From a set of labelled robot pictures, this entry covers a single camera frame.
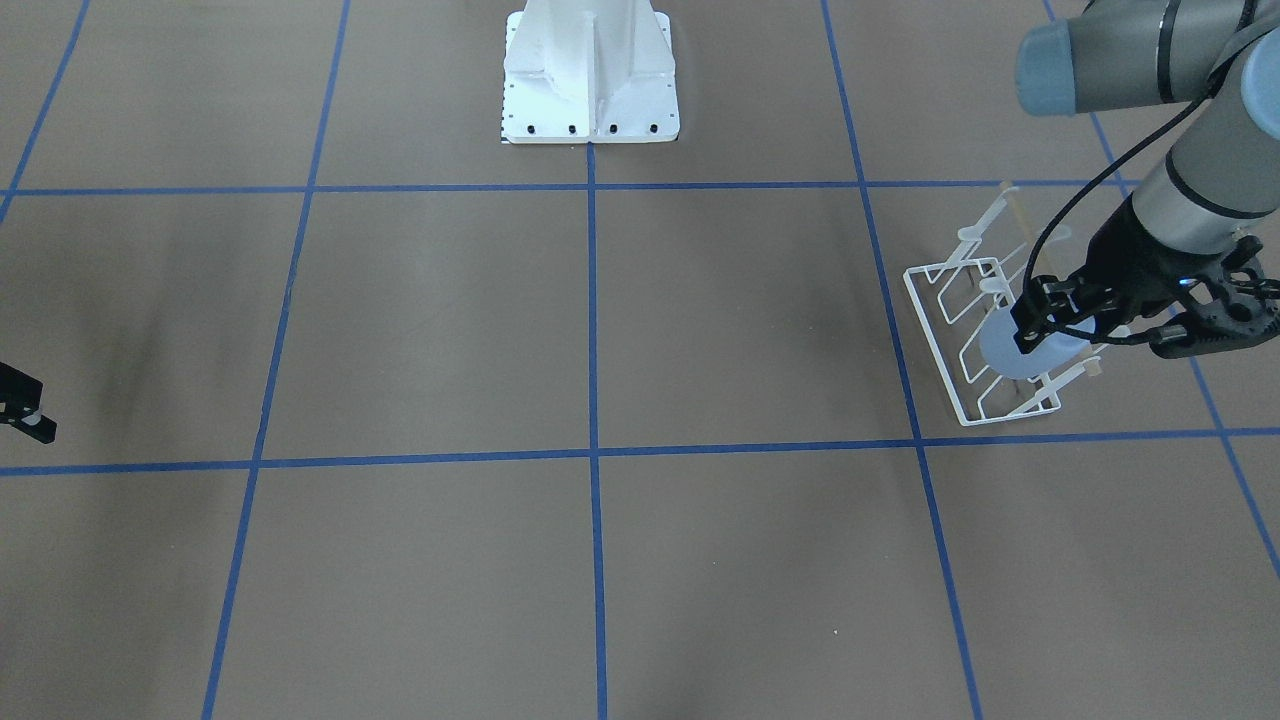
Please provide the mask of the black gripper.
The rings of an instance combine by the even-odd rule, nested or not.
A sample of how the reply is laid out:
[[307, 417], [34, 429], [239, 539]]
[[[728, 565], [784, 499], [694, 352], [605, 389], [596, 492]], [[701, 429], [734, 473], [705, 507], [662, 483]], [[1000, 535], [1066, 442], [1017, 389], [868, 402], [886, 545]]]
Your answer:
[[1253, 348], [1279, 336], [1277, 279], [1265, 274], [1253, 234], [1228, 237], [1222, 250], [1170, 249], [1139, 223], [1125, 201], [1091, 240], [1084, 264], [1073, 274], [1105, 288], [1100, 331], [1116, 331], [1138, 316], [1151, 319], [1174, 304], [1180, 311], [1160, 327], [1180, 329], [1172, 340], [1148, 342], [1161, 359], [1194, 357]]

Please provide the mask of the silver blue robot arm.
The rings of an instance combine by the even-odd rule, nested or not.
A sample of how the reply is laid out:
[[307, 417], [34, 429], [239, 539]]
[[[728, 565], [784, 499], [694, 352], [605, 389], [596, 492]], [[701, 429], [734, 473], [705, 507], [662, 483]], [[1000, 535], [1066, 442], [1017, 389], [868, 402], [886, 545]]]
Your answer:
[[1178, 138], [1064, 278], [1023, 278], [1010, 340], [1146, 345], [1165, 359], [1277, 337], [1254, 228], [1277, 211], [1277, 4], [1089, 1], [1030, 29], [1015, 87], [1033, 117], [1176, 106], [1135, 145]]

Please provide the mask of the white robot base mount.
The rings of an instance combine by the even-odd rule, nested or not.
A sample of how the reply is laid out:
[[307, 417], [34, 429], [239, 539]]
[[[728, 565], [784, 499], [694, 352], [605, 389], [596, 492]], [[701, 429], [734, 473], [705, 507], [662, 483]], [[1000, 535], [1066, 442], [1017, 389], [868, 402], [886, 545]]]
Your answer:
[[500, 140], [667, 143], [681, 133], [671, 18], [649, 1], [527, 1], [506, 18]]

